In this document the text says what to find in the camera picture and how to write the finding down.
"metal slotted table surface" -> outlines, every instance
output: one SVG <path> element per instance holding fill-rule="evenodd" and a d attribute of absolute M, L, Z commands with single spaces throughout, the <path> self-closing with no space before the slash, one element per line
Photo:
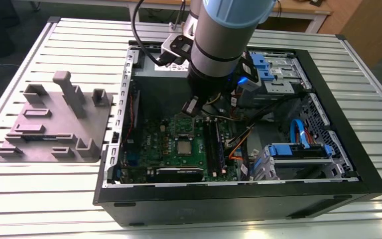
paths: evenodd
<path fill-rule="evenodd" d="M 143 40 L 168 36 L 164 24 L 136 27 Z M 51 83 L 56 70 L 71 71 L 83 92 L 118 93 L 128 40 L 128 22 L 63 18 L 47 23 L 0 98 L 0 146 L 25 102 L 21 91 L 29 83 L 59 91 Z M 310 52 L 382 176 L 382 86 L 347 42 L 333 35 L 257 31 L 250 45 Z M 0 237 L 382 238 L 382 196 L 313 219 L 122 228 L 92 205 L 98 170 L 99 162 L 0 163 Z"/>

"black cable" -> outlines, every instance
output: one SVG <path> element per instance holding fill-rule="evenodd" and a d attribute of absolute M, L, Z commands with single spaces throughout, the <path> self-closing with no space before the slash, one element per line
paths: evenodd
<path fill-rule="evenodd" d="M 166 20 L 163 20 L 163 19 L 162 19 L 160 17 L 158 17 L 156 15 L 154 15 L 154 13 L 151 12 L 151 9 L 144 8 L 144 10 L 147 11 L 150 18 L 155 18 L 155 20 L 158 20 L 159 23 L 164 23 L 164 22 L 166 22 Z"/>
<path fill-rule="evenodd" d="M 136 32 L 136 25 L 135 25 L 135 19 L 136 19 L 136 15 L 138 15 L 138 11 L 139 11 L 139 8 L 140 8 L 140 5 L 143 3 L 144 0 L 139 0 L 138 4 L 136 4 L 136 7 L 135 7 L 135 10 L 132 11 L 132 17 L 131 17 L 131 31 L 132 31 L 132 35 L 135 36 L 136 38 L 136 42 L 138 42 L 138 45 L 139 47 L 142 48 L 142 51 L 144 52 L 144 54 L 147 55 L 147 57 L 150 58 L 150 60 L 155 63 L 155 65 L 158 66 L 164 66 L 166 64 L 163 64 L 160 61 L 156 60 L 156 58 L 152 56 L 152 54 L 150 53 L 150 51 L 146 49 L 143 43 L 142 43 L 142 40 L 138 36 L 138 32 Z"/>
<path fill-rule="evenodd" d="M 178 23 L 179 23 L 179 19 L 182 20 L 182 14 L 183 14 L 183 11 L 184 11 L 184 4 L 186 4 L 186 0 L 182 0 L 182 5 L 180 5 L 176 21 L 175 21 L 175 29 L 176 29 L 176 26 L 178 26 Z"/>
<path fill-rule="evenodd" d="M 282 15 L 282 4 L 281 4 L 281 0 L 278 0 L 278 4 L 279 4 L 279 18 L 281 18 L 281 15 Z"/>
<path fill-rule="evenodd" d="M 160 12 L 160 11 L 163 11 L 163 9 L 160 9 L 160 10 L 155 11 L 155 10 L 154 10 L 154 9 L 151 9 L 151 8 L 150 8 L 150 10 L 151 10 L 152 12 Z"/>
<path fill-rule="evenodd" d="M 251 128 L 255 125 L 255 122 L 263 118 L 265 115 L 267 115 L 270 112 L 273 112 L 274 108 L 278 107 L 283 102 L 301 98 L 307 94 L 307 92 L 301 92 L 293 95 L 287 95 L 287 96 L 282 96 L 278 100 L 275 100 L 273 103 L 270 103 L 267 106 L 265 106 L 258 112 L 257 114 L 249 119 L 247 121 L 247 128 L 246 130 L 239 134 L 239 136 L 231 138 L 230 143 L 235 142 L 237 139 L 242 138 L 246 133 L 249 132 L 249 130 L 251 130 Z"/>
<path fill-rule="evenodd" d="M 176 12 L 176 10 L 174 10 L 174 11 L 171 12 L 168 18 L 167 18 L 164 21 L 171 22 L 171 17 L 172 17 L 172 15 L 175 14 L 175 12 Z"/>
<path fill-rule="evenodd" d="M 258 121 L 261 118 L 263 118 L 265 115 L 267 115 L 271 111 L 274 107 L 278 107 L 283 102 L 301 98 L 302 96 L 305 96 L 307 94 L 307 92 L 301 92 L 293 95 L 287 95 L 287 96 L 282 96 L 278 100 L 275 100 L 273 103 L 270 103 L 267 106 L 265 106 L 258 112 L 257 114 L 249 119 L 247 125 L 251 125 L 255 123 L 255 121 Z"/>

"blue plastic latch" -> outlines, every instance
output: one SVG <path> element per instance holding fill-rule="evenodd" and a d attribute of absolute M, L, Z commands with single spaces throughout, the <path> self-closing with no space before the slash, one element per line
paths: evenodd
<path fill-rule="evenodd" d="M 255 67 L 261 70 L 269 69 L 269 62 L 266 62 L 265 56 L 262 54 L 253 53 L 250 54 L 253 58 L 253 63 Z"/>
<path fill-rule="evenodd" d="M 275 145 L 275 150 L 278 155 L 293 155 L 290 145 Z"/>
<path fill-rule="evenodd" d="M 274 146 L 269 146 L 269 154 L 271 156 L 275 156 L 277 155 L 277 150 L 275 150 L 275 147 Z"/>
<path fill-rule="evenodd" d="M 275 76 L 270 73 L 269 70 L 258 70 L 259 79 L 262 81 L 274 81 Z"/>
<path fill-rule="evenodd" d="M 273 81 L 275 76 L 270 73 L 269 62 L 265 59 L 265 56 L 258 53 L 250 54 L 253 58 L 253 63 L 258 69 L 258 75 L 262 81 Z"/>
<path fill-rule="evenodd" d="M 333 155 L 333 150 L 331 150 L 331 146 L 329 146 L 327 144 L 323 146 L 326 155 L 330 157 Z"/>
<path fill-rule="evenodd" d="M 251 169 L 251 174 L 253 174 L 253 171 L 257 169 L 257 167 L 261 163 L 262 163 L 262 158 L 258 158 L 255 165 L 253 166 L 253 169 Z"/>

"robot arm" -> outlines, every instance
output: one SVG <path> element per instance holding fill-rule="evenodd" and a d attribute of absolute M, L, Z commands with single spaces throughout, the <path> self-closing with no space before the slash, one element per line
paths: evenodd
<path fill-rule="evenodd" d="M 198 25 L 190 49 L 187 79 L 192 97 L 183 107 L 186 114 L 194 116 L 199 112 L 208 97 L 220 92 L 231 79 L 255 27 L 266 21 L 275 2 L 277 0 L 191 1 L 190 17 L 198 18 Z"/>
<path fill-rule="evenodd" d="M 243 54 L 255 27 L 265 22 L 277 0 L 192 0 L 190 15 L 180 33 L 172 33 L 162 45 L 162 55 L 155 59 L 136 35 L 134 19 L 143 0 L 139 1 L 131 27 L 139 46 L 159 66 L 188 60 L 188 85 L 191 98 L 182 111 L 195 116 L 208 98 L 227 85 L 237 85 L 238 76 L 249 84 L 261 85 L 258 71 L 249 54 Z"/>

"open computer chassis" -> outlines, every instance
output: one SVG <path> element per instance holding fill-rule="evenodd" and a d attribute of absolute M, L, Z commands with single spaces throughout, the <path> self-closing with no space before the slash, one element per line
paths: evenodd
<path fill-rule="evenodd" d="M 147 43 L 159 53 L 159 43 Z M 349 180 L 290 180 L 203 182 L 194 184 L 118 184 L 110 174 L 120 154 L 120 135 L 127 111 L 127 93 L 138 48 L 127 52 L 118 123 L 112 142 L 103 148 L 94 204 L 102 206 L 122 226 L 259 221 L 315 217 L 354 201 L 382 195 L 382 179 L 351 129 L 310 54 L 305 50 L 254 48 L 250 51 L 291 52 L 299 62 L 307 84 L 329 120 L 326 129 L 342 145 L 353 171 Z"/>

